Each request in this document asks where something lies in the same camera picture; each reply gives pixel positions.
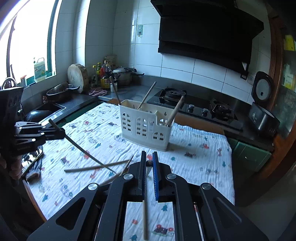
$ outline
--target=human hand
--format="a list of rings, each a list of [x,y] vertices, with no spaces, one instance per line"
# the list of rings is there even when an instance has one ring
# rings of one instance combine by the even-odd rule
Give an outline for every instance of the human hand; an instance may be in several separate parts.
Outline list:
[[[22,175],[22,156],[17,156],[14,159],[15,161],[11,165],[11,171],[9,172],[9,175],[12,179],[19,180]],[[0,165],[3,166],[3,168],[7,167],[7,163],[1,155]]]

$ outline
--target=pink cloth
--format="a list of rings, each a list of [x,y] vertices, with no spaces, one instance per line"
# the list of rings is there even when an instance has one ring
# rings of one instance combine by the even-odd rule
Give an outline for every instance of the pink cloth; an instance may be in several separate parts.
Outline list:
[[[91,95],[91,96],[103,96],[103,95],[107,95],[107,94],[108,94],[108,91],[107,90],[103,90],[100,87],[92,88],[89,91],[89,95]]]

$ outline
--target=smartphone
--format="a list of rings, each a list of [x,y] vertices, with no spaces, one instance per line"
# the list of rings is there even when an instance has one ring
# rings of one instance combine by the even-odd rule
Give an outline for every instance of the smartphone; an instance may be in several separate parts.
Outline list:
[[[22,156],[22,178],[26,176],[31,166],[43,155],[42,149],[42,146],[40,146],[37,151],[33,151]]]

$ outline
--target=green cabinet door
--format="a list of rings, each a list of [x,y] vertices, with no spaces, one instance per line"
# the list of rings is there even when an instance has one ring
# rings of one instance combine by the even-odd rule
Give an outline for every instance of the green cabinet door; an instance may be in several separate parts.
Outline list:
[[[96,106],[100,105],[101,103],[102,103],[101,101],[96,101],[96,102],[90,103],[90,104],[82,107],[81,109],[79,109],[79,110],[73,112],[72,114],[66,116],[65,118],[61,119],[57,123],[57,126],[60,127],[60,128],[63,127],[65,124],[75,120],[79,116],[81,116],[84,113],[88,112],[89,110],[95,108]]]
[[[257,172],[267,162],[270,156],[271,153],[268,151],[238,142],[233,151],[232,159],[236,164]]]
[[[235,149],[235,147],[237,146],[237,143],[239,142],[238,140],[232,139],[232,138],[227,138],[227,141],[231,147],[231,150],[233,152],[233,150]]]

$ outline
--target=electrical outlet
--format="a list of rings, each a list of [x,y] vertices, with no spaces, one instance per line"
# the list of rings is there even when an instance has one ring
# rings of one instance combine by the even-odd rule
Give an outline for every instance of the electrical outlet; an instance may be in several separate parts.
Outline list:
[[[138,35],[138,37],[143,35],[143,25],[138,25],[138,27],[137,27],[137,35]]]
[[[247,82],[251,85],[254,84],[255,76],[256,74],[249,72]]]

